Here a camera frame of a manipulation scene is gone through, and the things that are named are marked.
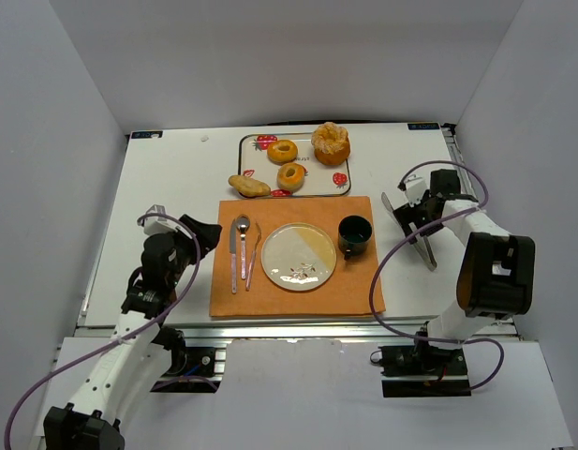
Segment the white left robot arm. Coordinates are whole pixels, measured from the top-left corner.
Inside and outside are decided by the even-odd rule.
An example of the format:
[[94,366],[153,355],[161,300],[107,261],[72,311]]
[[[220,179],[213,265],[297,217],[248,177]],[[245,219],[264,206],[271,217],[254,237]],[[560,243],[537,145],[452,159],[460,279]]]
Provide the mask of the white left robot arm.
[[222,228],[153,207],[139,218],[146,239],[141,264],[130,275],[110,341],[92,352],[96,362],[63,407],[43,419],[49,449],[123,449],[124,429],[138,404],[188,358],[182,333],[165,324],[183,298],[177,284],[220,240]]

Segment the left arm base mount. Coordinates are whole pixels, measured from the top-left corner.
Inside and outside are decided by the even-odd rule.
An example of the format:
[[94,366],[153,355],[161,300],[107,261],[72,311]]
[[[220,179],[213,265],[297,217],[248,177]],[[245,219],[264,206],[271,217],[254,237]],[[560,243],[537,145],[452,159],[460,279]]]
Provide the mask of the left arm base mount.
[[156,382],[155,393],[214,394],[220,385],[215,381],[218,349],[211,346],[188,346],[180,330],[163,327],[154,343],[170,352],[170,368]]

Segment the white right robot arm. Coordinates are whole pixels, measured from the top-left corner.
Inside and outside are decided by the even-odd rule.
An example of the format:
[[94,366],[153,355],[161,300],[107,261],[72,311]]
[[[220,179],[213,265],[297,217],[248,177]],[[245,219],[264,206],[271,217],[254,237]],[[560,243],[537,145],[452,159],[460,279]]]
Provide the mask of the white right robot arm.
[[398,188],[407,202],[391,210],[427,268],[437,268],[430,237],[448,229],[465,247],[455,299],[422,332],[430,345],[455,349],[495,321],[528,312],[532,302],[535,243],[498,226],[474,196],[462,191],[456,170],[411,174]]

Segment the metal tongs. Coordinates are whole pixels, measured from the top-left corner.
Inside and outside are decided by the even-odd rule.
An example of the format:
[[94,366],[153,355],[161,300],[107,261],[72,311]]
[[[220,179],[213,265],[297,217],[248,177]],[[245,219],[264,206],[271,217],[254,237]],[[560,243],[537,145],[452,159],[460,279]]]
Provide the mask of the metal tongs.
[[[387,194],[382,191],[380,194],[381,201],[388,211],[389,215],[392,217],[393,221],[399,225],[399,222],[394,214],[393,206],[387,196]],[[420,255],[422,261],[426,265],[426,267],[431,271],[435,271],[437,269],[437,261],[434,256],[434,252],[431,248],[429,239],[426,236],[417,237],[416,241],[410,244]]]

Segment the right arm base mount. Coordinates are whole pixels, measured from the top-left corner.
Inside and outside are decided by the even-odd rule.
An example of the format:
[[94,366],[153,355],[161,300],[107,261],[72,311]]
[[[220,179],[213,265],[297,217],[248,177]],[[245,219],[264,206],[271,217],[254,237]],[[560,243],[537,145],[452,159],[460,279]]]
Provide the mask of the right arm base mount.
[[371,352],[370,363],[381,370],[385,398],[471,395],[467,363],[461,349],[440,349],[424,341],[382,346]]

